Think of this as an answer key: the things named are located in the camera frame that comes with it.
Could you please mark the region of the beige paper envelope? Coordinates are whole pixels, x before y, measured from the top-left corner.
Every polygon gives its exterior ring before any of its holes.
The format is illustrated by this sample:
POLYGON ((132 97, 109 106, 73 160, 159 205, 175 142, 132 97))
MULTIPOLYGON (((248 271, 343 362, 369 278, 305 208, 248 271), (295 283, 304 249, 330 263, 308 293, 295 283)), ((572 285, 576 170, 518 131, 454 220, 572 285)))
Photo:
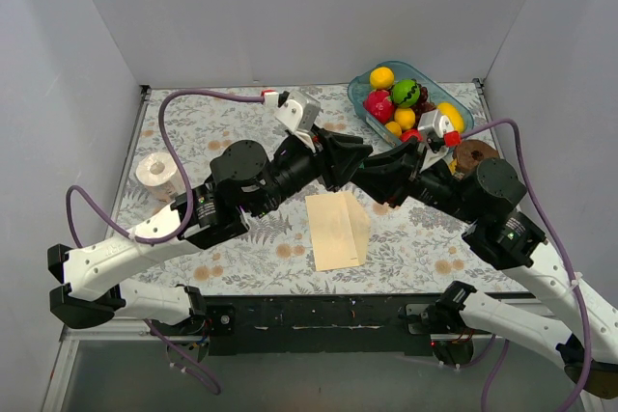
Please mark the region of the beige paper envelope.
POLYGON ((350 191, 305 198, 317 271, 358 267, 367 259, 371 221, 350 191))

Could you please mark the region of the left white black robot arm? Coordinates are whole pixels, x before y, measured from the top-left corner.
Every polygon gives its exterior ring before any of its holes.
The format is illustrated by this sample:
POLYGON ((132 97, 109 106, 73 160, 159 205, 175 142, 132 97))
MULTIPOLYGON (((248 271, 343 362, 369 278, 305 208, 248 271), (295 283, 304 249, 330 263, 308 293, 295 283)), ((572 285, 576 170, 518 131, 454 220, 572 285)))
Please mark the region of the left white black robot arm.
POLYGON ((276 210, 314 180, 338 190, 373 151, 360 137, 322 128, 312 141, 308 148, 288 135, 273 156, 256 141, 235 142, 211 162, 203 183, 126 233, 84 247, 50 247, 48 269, 60 283, 49 293, 51 313, 71 329, 126 317, 198 333, 209 321, 200 290, 145 284, 134 275, 247 233, 247 215, 276 210))

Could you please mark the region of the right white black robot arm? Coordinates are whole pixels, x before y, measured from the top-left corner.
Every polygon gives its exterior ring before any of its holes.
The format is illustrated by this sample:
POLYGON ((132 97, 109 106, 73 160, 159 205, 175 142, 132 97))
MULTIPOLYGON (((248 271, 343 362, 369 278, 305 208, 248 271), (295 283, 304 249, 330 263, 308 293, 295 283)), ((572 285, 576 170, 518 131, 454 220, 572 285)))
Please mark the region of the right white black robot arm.
POLYGON ((468 224, 462 239, 469 249, 553 316, 536 316, 455 281, 419 321, 453 333, 493 333, 548 358, 579 391, 616 398, 617 310, 575 274, 556 250, 558 241, 518 211, 528 190, 516 170, 486 158, 456 179, 443 161, 425 168, 425 158, 417 143, 405 143, 369 157, 351 180, 379 203, 398 206, 412 198, 468 224))

